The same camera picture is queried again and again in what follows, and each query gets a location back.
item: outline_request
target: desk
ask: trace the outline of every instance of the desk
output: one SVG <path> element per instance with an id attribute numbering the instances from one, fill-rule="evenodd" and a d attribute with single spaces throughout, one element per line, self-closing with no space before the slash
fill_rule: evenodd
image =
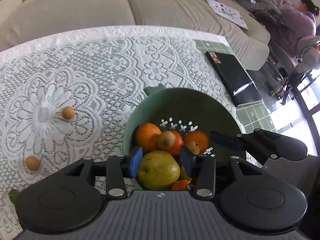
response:
<path id="1" fill-rule="evenodd" d="M 278 16 L 282 16 L 282 12 L 277 7 L 275 0 L 255 0 L 255 1 L 256 1 L 255 4 L 252 4 L 247 0 L 238 0 L 238 3 L 250 12 L 253 10 L 261 10 L 261 11 L 268 11 L 270 14 L 274 12 L 274 14 L 276 15 L 275 18 Z"/>

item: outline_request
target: white lace tablecloth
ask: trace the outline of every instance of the white lace tablecloth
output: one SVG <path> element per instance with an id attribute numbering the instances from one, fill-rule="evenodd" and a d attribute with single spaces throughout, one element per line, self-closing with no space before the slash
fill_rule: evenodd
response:
<path id="1" fill-rule="evenodd" d="M 8 192 L 22 190 L 84 156 L 119 154 L 126 121 L 143 88 L 186 87 L 217 99 L 236 119 L 192 39 L 209 33 L 156 26 L 110 26 L 59 33 L 0 53 L 0 239 L 22 229 Z M 61 117 L 73 106 L 72 121 Z M 36 156 L 38 171 L 26 169 Z M 96 187 L 103 191 L 103 179 Z"/>

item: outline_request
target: small round fruit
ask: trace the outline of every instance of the small round fruit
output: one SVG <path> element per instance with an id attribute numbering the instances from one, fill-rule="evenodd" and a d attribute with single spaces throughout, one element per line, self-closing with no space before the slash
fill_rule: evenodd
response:
<path id="1" fill-rule="evenodd" d="M 174 145 L 175 142 L 175 135 L 170 131 L 164 131 L 159 136 L 158 147 L 162 150 L 168 150 Z"/>
<path id="2" fill-rule="evenodd" d="M 158 148 L 160 134 L 161 130 L 156 125 L 147 122 L 138 127 L 134 140 L 136 145 L 149 152 Z"/>
<path id="3" fill-rule="evenodd" d="M 142 157 L 137 179 L 147 189 L 169 189 L 180 175 L 175 159 L 164 150 L 154 150 Z"/>
<path id="4" fill-rule="evenodd" d="M 61 115 L 64 119 L 71 119 L 75 116 L 76 112 L 71 106 L 66 106 L 65 108 L 62 109 Z"/>
<path id="5" fill-rule="evenodd" d="M 209 146 L 208 137 L 204 132 L 195 130 L 192 132 L 188 132 L 184 137 L 184 143 L 187 144 L 189 142 L 195 142 L 199 145 L 200 154 L 204 153 Z"/>
<path id="6" fill-rule="evenodd" d="M 180 155 L 180 148 L 184 145 L 184 142 L 181 135 L 177 131 L 171 130 L 170 132 L 175 135 L 176 141 L 174 145 L 167 150 L 167 152 L 170 153 L 173 157 L 178 157 Z"/>
<path id="7" fill-rule="evenodd" d="M 179 180 L 171 186 L 171 190 L 186 190 L 188 184 L 190 184 L 189 180 Z"/>
<path id="8" fill-rule="evenodd" d="M 180 177 L 179 177 L 179 179 L 184 179 L 184 180 L 188 180 L 188 181 L 192 180 L 192 178 L 188 177 L 188 175 L 186 174 L 186 170 L 184 169 L 182 164 L 180 165 Z"/>
<path id="9" fill-rule="evenodd" d="M 27 168 L 31 171 L 36 171 L 40 167 L 40 161 L 34 156 L 27 157 L 25 159 L 25 163 Z"/>
<path id="10" fill-rule="evenodd" d="M 200 153 L 199 145 L 196 142 L 188 142 L 186 143 L 186 146 L 194 155 L 198 155 Z"/>

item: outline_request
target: office chair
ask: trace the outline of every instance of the office chair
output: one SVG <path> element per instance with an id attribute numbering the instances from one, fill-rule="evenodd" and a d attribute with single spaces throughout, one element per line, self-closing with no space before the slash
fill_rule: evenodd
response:
<path id="1" fill-rule="evenodd" d="M 282 98 L 282 105 L 293 87 L 298 86 L 304 74 L 320 67 L 320 36 L 306 36 L 297 44 L 297 59 L 291 58 L 278 44 L 269 43 L 270 54 L 267 63 L 274 70 L 273 75 L 261 69 L 271 85 L 270 95 Z"/>

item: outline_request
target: tangerine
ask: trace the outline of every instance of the tangerine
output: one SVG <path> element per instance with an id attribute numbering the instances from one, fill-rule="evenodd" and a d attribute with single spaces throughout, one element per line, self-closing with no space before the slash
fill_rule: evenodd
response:
<path id="1" fill-rule="evenodd" d="M 194 155 L 198 155 L 200 153 L 199 145 L 196 142 L 188 142 L 186 143 L 186 146 Z"/>
<path id="2" fill-rule="evenodd" d="M 178 157 L 180 155 L 180 147 L 184 145 L 184 142 L 181 135 L 177 131 L 171 130 L 170 132 L 174 134 L 174 136 L 176 137 L 176 141 L 174 142 L 174 145 L 167 150 L 167 152 L 170 153 L 173 157 Z"/>
<path id="3" fill-rule="evenodd" d="M 184 137 L 184 143 L 188 144 L 190 142 L 195 142 L 198 144 L 200 149 L 200 154 L 204 153 L 209 146 L 208 137 L 204 132 L 195 130 L 192 132 L 188 132 Z"/>
<path id="4" fill-rule="evenodd" d="M 156 125 L 147 122 L 138 127 L 134 141 L 146 152 L 153 151 L 158 148 L 160 134 L 161 130 Z"/>
<path id="5" fill-rule="evenodd" d="M 183 180 L 178 180 L 171 186 L 171 190 L 186 190 L 186 186 L 190 184 L 189 180 L 183 179 Z"/>

